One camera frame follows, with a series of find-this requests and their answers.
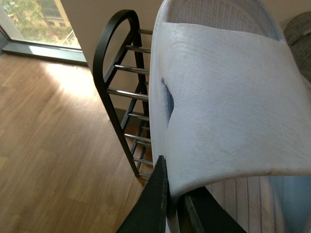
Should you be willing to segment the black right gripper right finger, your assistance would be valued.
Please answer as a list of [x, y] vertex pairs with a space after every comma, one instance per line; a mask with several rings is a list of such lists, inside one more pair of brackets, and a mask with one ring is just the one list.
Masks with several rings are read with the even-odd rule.
[[245, 232], [204, 186], [179, 199], [178, 223], [182, 233]]

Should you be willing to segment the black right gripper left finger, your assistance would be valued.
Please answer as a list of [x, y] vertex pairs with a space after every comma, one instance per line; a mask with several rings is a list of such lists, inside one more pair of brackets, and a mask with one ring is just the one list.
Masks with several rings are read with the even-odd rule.
[[167, 199], [167, 166], [164, 156], [160, 155], [138, 201], [117, 232], [164, 233]]

